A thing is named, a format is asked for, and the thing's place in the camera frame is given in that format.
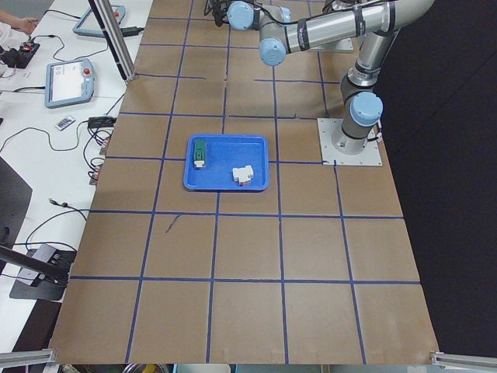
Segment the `white circuit breaker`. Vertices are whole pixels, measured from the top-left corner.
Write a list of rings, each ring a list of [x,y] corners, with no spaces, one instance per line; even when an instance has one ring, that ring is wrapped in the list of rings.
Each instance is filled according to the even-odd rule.
[[[243,167],[235,167],[232,169],[233,180],[240,186],[243,187],[252,182],[254,177],[254,170],[251,165],[246,165]]]

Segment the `blue plastic tray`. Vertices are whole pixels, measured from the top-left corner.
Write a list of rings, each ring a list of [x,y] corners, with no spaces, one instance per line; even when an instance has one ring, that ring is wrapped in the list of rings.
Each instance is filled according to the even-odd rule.
[[[205,140],[206,165],[196,169],[193,164],[193,142]],[[232,169],[251,165],[252,182],[239,186]],[[269,143],[266,137],[249,134],[195,134],[187,143],[183,185],[195,191],[263,191],[270,184]]]

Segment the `green terminal block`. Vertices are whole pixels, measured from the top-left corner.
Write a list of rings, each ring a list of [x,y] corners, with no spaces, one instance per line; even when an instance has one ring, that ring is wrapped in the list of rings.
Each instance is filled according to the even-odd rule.
[[[196,169],[201,169],[206,165],[207,144],[205,140],[195,140],[193,142],[193,164]]]

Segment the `black power adapter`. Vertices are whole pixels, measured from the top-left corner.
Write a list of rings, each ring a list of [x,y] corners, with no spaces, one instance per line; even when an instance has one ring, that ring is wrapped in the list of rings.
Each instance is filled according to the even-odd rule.
[[[101,116],[101,117],[90,117],[88,120],[88,127],[91,129],[98,128],[111,128],[116,123],[115,117]]]

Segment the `small white remote control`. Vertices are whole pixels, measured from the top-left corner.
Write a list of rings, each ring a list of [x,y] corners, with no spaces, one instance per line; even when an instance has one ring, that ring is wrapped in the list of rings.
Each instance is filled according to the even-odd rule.
[[[57,121],[54,127],[59,131],[63,131],[75,122],[75,118],[71,115],[63,117],[61,120]]]

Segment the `near blue teach pendant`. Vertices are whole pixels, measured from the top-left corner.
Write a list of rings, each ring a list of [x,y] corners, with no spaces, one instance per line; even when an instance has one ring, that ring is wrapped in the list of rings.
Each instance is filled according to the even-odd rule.
[[[87,103],[94,88],[94,68],[88,58],[49,64],[46,68],[44,105],[54,109]]]

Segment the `black monitor stand base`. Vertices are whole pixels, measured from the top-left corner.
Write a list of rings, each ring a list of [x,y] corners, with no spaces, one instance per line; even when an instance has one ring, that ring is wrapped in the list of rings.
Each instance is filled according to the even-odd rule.
[[[60,250],[48,244],[29,249],[27,254],[9,254],[7,261],[20,267],[9,297],[61,300],[76,254],[76,251]]]

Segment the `person at desk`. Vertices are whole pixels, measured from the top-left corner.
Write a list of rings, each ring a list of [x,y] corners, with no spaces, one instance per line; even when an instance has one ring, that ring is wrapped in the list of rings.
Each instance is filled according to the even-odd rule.
[[[1,48],[5,51],[18,49],[35,30],[39,20],[33,17],[14,16],[1,10]]]

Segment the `aluminium frame post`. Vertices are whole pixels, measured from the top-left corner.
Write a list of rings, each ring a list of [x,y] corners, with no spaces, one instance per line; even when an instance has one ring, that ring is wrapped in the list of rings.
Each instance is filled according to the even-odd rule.
[[[121,78],[125,82],[134,80],[136,69],[110,2],[108,0],[88,0],[88,3],[108,43]]]

